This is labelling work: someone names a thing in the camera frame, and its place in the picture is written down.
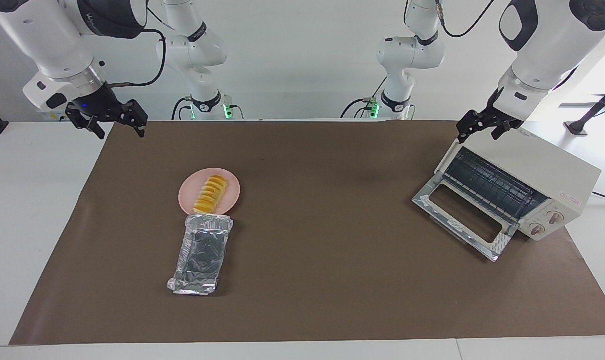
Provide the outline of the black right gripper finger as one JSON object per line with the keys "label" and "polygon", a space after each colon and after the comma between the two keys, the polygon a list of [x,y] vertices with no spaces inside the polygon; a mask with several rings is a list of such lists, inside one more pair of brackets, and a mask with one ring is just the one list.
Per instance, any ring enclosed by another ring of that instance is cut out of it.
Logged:
{"label": "black right gripper finger", "polygon": [[70,120],[77,130],[87,130],[88,132],[94,133],[102,141],[105,139],[106,133],[101,125],[99,125],[98,117],[90,116],[90,118],[86,118],[74,103],[67,103],[65,107],[65,117]]}
{"label": "black right gripper finger", "polygon": [[149,116],[136,100],[121,104],[117,110],[116,121],[120,125],[134,129],[138,137],[145,137],[145,128],[149,123]]}

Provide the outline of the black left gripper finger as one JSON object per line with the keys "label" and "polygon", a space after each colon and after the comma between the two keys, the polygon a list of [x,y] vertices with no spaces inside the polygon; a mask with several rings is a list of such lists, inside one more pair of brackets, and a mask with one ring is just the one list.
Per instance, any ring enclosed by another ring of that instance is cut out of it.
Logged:
{"label": "black left gripper finger", "polygon": [[491,132],[494,141],[497,141],[503,134],[512,130],[512,121],[501,120]]}
{"label": "black left gripper finger", "polygon": [[488,127],[488,119],[485,119],[485,117],[483,112],[469,110],[460,121],[456,123],[456,130],[458,131],[456,139],[458,143],[464,144],[474,133],[485,130]]}

